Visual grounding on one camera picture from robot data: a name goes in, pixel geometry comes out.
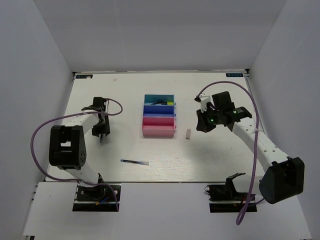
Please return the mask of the grey long eraser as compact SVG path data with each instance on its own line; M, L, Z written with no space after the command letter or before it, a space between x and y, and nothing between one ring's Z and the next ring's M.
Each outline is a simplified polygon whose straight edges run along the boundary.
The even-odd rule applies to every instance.
M186 130L185 138L186 138L187 140L189 140L189 139L191 138L191 129L187 129L187 130Z

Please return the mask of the purple cap black highlighter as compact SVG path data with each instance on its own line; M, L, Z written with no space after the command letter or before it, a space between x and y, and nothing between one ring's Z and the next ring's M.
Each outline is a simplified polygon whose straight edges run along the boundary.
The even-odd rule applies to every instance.
M158 101L158 102L151 103L151 105L168 105L168 102L166 102L166 101Z

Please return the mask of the blue ink pen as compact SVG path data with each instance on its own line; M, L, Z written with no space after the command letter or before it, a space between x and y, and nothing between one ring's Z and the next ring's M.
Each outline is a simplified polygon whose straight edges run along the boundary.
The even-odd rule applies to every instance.
M136 161L136 160L128 160L128 159L121 159L120 161L122 163L129 163L129 164L136 164L136 165L143 165L143 166L149 165L149 162L147 161Z

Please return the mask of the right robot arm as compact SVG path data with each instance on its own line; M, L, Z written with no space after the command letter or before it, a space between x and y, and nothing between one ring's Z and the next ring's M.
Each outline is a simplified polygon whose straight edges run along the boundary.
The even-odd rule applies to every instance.
M305 164L299 157L290 157L280 150L256 127L252 114L243 106L235 107L229 92L195 97L200 104L196 111L196 130L208 133L218 125L227 127L256 154L264 171L263 176L236 173L225 181L223 194L236 200L246 191L262 196L275 204L299 195L304 190Z

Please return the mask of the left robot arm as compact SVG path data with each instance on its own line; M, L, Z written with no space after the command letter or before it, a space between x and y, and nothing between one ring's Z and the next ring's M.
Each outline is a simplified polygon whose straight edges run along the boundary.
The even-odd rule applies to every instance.
M73 117L65 125L54 125L50 130L50 165L78 179L96 200L105 196L106 187L100 184L102 176L87 162L85 135L91 132L102 141L110 134L109 117L104 115L107 105L105 98L94 97L92 105L84 107L81 115Z

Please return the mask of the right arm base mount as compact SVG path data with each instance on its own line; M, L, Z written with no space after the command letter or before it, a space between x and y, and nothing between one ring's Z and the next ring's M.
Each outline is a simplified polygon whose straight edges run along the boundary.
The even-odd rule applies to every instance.
M212 214L239 213L245 206L251 177L244 172L228 176L225 182L209 183L204 187Z

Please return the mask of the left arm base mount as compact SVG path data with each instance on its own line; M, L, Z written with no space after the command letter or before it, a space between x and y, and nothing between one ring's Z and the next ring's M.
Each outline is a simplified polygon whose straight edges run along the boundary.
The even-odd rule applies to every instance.
M84 187L78 185L75 190L73 212L117 212L120 206L121 184Z

